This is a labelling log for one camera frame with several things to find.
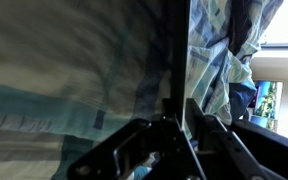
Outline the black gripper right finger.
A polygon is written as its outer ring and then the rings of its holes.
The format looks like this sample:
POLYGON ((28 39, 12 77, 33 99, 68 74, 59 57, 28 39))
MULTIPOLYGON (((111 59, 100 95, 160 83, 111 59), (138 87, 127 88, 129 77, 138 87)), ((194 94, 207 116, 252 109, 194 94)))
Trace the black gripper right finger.
POLYGON ((288 138, 247 120, 226 127, 193 99, 185 120, 207 180, 288 180, 288 138))

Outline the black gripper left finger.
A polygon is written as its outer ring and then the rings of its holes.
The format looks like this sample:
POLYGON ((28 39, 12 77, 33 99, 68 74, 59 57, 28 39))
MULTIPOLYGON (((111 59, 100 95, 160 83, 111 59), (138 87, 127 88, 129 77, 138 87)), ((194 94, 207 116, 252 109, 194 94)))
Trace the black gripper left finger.
POLYGON ((135 119, 75 161, 68 180, 125 180, 149 156, 160 160, 144 180, 206 180, 193 148, 181 129, 172 101, 163 101, 157 120, 135 119))

